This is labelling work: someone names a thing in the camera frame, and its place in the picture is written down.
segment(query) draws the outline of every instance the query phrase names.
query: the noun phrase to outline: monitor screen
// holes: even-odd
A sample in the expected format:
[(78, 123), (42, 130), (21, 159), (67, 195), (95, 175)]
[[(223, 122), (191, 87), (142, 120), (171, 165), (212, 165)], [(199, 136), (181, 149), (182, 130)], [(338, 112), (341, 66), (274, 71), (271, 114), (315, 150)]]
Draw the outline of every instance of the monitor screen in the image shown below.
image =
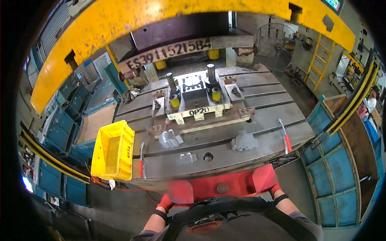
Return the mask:
[(343, 0), (322, 0), (322, 2), (339, 15)]

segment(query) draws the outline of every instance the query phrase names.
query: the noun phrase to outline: person's hand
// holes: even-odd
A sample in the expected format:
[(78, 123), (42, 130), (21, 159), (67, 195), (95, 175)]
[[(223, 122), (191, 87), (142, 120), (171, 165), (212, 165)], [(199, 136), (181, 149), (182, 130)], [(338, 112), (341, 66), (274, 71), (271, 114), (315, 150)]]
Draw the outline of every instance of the person's hand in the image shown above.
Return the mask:
[(166, 210), (166, 213), (168, 213), (173, 205), (174, 203), (170, 200), (169, 194), (165, 193), (157, 207), (163, 207)]
[(271, 188), (268, 188), (268, 191), (271, 193), (272, 198), (277, 190), (282, 190), (281, 187), (279, 186), (278, 181), (276, 181), (275, 184)]

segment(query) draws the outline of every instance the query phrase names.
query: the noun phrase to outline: yellow spring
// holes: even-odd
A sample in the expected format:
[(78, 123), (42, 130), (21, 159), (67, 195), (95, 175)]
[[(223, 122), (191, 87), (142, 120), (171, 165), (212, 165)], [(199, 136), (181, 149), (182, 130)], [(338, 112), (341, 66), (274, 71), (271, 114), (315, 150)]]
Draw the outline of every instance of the yellow spring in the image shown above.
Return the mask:
[(221, 92), (217, 87), (212, 89), (212, 98), (216, 101), (221, 99)]
[(163, 69), (166, 67), (166, 61), (165, 60), (156, 61), (155, 64), (156, 64), (157, 69)]
[(170, 97), (170, 103), (171, 103), (171, 106), (173, 106), (173, 107), (178, 107), (179, 106), (179, 99), (178, 99), (178, 96), (176, 94), (173, 94)]

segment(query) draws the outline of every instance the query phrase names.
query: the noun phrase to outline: yellow ladder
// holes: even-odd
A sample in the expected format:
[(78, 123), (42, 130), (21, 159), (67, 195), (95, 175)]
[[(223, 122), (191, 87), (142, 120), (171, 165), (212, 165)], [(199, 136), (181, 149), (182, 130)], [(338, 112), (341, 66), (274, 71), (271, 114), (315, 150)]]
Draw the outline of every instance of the yellow ladder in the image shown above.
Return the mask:
[[(307, 71), (307, 74), (306, 74), (306, 77), (304, 78), (304, 82), (307, 81), (307, 79), (309, 78), (314, 84), (315, 84), (315, 88), (313, 89), (312, 92), (315, 92), (316, 89), (319, 87), (319, 84), (320, 84), (320, 81), (322, 80), (322, 78), (324, 77), (324, 72), (326, 72), (326, 69), (327, 69), (327, 66), (328, 66), (328, 63), (330, 62), (330, 59), (331, 59), (331, 55), (332, 55), (332, 52), (334, 51), (334, 47), (335, 47), (335, 42), (332, 43), (332, 48), (331, 50), (329, 50), (328, 48), (324, 47), (323, 45), (320, 44), (320, 38), (321, 38), (322, 34), (319, 34), (319, 38), (318, 38), (318, 42), (315, 46), (315, 53), (314, 55), (312, 56), (312, 60), (311, 60), (311, 63), (310, 63), (310, 66), (308, 67), (308, 71)], [(325, 48), (330, 54), (328, 56), (328, 60), (327, 62), (324, 61), (320, 56), (318, 56), (316, 53), (318, 52), (318, 47), (321, 46), (323, 48)], [(323, 71), (320, 71), (318, 68), (316, 68), (316, 66), (313, 64), (314, 60), (315, 60), (315, 57), (318, 57), (323, 63), (325, 63), (325, 66), (324, 66), (324, 69)], [(319, 77), (319, 80), (318, 82), (315, 83), (315, 81), (310, 77), (310, 71), (311, 71), (311, 68), (313, 68), (315, 70), (316, 73), (318, 73), (320, 75)]]

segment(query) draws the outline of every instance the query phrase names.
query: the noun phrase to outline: hole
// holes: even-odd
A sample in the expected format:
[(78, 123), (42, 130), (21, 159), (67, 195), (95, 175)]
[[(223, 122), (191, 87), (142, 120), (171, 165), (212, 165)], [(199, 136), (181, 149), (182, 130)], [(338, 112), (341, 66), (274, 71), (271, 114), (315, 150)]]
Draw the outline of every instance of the hole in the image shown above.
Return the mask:
[(296, 6), (295, 4), (289, 3), (288, 8), (292, 11), (291, 12), (291, 21), (298, 23), (299, 22), (299, 17), (301, 15), (301, 12), (303, 9), (299, 6)]
[(202, 158), (204, 159), (204, 161), (210, 162), (213, 160), (213, 153), (205, 152), (204, 155), (202, 155)]
[(76, 63), (74, 57), (75, 57), (75, 52), (74, 50), (71, 50), (71, 52), (64, 58), (64, 61), (66, 62), (66, 64), (69, 64), (73, 71), (75, 71), (78, 68), (78, 64)]

